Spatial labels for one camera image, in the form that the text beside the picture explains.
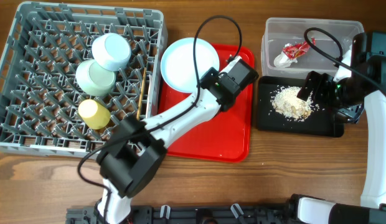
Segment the rice and peanut leftovers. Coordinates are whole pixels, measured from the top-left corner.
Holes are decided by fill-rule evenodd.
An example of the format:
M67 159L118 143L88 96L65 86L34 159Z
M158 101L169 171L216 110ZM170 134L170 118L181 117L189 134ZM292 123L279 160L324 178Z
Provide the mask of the rice and peanut leftovers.
M320 106L312 101L312 93L307 100L298 98L300 90L297 86L277 86L270 95L271 111L281 114L287 121L306 121Z

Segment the red snack wrapper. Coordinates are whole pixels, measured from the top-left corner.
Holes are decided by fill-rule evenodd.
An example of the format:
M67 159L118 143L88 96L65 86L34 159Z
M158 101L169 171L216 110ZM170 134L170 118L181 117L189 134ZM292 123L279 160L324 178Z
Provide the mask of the red snack wrapper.
M287 56L288 59L294 60L298 57L303 56L308 52L311 46L307 42L297 43L297 44L286 44L282 52Z

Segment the light blue plate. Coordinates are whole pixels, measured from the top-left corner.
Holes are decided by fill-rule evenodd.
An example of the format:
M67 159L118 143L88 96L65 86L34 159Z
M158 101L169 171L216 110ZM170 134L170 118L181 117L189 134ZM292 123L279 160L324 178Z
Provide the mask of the light blue plate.
M220 68L220 59L215 48L205 40L192 37L172 43L161 59L161 75L172 89L182 93L197 90L197 80L210 69Z

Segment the wooden chopstick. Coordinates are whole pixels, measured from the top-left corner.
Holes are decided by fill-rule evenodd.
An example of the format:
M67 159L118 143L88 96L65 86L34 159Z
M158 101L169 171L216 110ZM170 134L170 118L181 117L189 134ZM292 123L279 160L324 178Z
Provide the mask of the wooden chopstick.
M140 94L139 94L138 110L136 113L136 119L137 120L140 120L141 111L142 111L142 107L143 107L144 89L146 86L146 71L147 71L147 69L144 68L143 79L141 81L141 88L140 88Z

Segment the light blue bowl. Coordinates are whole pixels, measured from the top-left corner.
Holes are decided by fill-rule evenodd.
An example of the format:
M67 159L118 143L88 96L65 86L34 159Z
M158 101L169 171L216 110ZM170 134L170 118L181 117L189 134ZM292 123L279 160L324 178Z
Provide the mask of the light blue bowl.
M101 67L115 72L120 68L126 68L132 53L124 37L115 33L107 33L93 41L92 55Z

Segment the yellow plastic cup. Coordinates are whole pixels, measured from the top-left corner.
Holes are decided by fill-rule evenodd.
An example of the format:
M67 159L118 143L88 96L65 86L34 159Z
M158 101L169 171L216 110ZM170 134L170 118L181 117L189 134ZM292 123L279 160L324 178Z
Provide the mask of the yellow plastic cup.
M84 100L78 106L78 114L91 129L104 128L110 122L110 111L95 100Z

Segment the light green bowl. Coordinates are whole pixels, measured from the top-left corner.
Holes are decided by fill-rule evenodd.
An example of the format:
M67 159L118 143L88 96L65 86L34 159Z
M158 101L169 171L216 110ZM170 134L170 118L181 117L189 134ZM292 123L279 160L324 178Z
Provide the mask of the light green bowl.
M92 96L108 94L116 81L115 73L104 69L94 59L80 63L75 78L79 87Z

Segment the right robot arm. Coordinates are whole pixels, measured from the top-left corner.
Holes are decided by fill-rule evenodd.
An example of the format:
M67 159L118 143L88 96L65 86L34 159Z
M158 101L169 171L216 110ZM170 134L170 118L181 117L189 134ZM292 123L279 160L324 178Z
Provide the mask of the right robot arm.
M286 216L301 223L386 223L386 32L357 34L347 65L343 56L332 57L315 46L307 36L311 31L304 32L306 43L351 75L335 82L326 73L310 72L297 97L312 97L335 109L364 106L369 132L367 172L360 205L292 195Z

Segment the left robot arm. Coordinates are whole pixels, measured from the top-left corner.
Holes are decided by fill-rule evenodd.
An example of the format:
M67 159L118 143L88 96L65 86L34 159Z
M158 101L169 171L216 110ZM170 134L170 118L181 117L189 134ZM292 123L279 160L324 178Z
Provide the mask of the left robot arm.
M107 189L97 210L104 223L123 223L131 200L156 175L168 147L201 123L230 109L237 96L258 78L241 57L221 72L210 68L199 89L161 114L137 120L127 116L96 158Z

